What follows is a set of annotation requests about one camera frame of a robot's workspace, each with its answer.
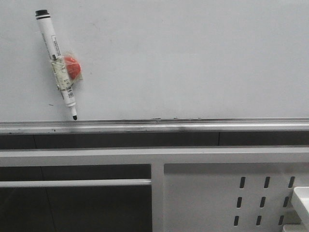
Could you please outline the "red round magnet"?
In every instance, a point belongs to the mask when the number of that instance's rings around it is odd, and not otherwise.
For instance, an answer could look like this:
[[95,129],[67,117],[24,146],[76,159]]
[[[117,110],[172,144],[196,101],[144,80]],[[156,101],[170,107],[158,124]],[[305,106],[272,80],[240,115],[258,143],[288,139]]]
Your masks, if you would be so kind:
[[64,54],[64,61],[72,84],[83,80],[82,67],[72,52],[67,51]]

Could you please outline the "white whiteboard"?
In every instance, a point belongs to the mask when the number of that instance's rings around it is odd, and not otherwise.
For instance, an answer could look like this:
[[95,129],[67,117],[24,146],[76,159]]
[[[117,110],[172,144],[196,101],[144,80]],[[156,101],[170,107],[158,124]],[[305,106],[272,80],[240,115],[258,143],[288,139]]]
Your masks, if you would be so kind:
[[309,116],[306,0],[3,0],[1,121],[71,119],[40,9],[82,67],[79,120]]

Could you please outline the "white plastic bin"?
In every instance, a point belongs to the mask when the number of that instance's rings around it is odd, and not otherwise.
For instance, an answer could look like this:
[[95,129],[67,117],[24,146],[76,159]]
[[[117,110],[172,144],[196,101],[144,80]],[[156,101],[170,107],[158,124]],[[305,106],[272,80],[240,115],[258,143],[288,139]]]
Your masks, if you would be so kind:
[[290,200],[287,219],[284,220],[283,232],[309,231],[309,188],[295,187]]

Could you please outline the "aluminium whiteboard tray rail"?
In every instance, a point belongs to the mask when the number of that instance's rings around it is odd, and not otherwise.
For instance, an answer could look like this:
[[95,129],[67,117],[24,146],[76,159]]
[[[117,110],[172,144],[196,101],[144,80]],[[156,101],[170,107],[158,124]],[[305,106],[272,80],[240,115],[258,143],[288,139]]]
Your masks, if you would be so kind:
[[0,133],[308,131],[308,118],[148,119],[2,122]]

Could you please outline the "white metal pegboard frame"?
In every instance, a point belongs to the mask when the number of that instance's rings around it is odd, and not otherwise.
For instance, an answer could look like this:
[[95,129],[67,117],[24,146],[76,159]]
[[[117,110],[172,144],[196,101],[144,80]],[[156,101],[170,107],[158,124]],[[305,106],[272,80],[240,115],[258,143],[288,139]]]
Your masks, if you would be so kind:
[[309,148],[0,153],[3,232],[280,232],[309,185]]

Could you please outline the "white whiteboard marker pen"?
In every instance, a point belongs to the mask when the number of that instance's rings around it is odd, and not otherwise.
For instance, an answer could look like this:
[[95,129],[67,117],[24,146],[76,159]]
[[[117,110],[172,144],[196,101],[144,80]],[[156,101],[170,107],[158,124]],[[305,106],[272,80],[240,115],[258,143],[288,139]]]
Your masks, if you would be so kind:
[[51,16],[47,10],[37,10],[35,16],[48,52],[56,79],[56,86],[62,95],[65,105],[69,108],[73,120],[77,120],[76,100],[72,89],[72,82],[57,41]]

